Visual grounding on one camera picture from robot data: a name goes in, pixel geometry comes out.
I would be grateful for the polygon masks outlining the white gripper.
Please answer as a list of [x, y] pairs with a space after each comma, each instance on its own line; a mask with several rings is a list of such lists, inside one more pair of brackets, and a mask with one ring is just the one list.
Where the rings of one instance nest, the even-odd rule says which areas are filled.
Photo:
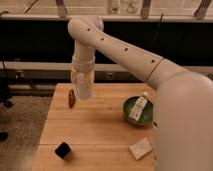
[[89, 99], [92, 96], [94, 68], [73, 65], [71, 68], [71, 82], [74, 84], [75, 96], [79, 100]]

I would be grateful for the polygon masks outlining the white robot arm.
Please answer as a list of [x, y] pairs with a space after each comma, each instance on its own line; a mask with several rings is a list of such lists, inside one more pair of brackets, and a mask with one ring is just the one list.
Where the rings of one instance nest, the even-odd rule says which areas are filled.
[[75, 63], [99, 51], [156, 90], [154, 171], [213, 171], [212, 80], [105, 34], [96, 17], [71, 19], [68, 32]]

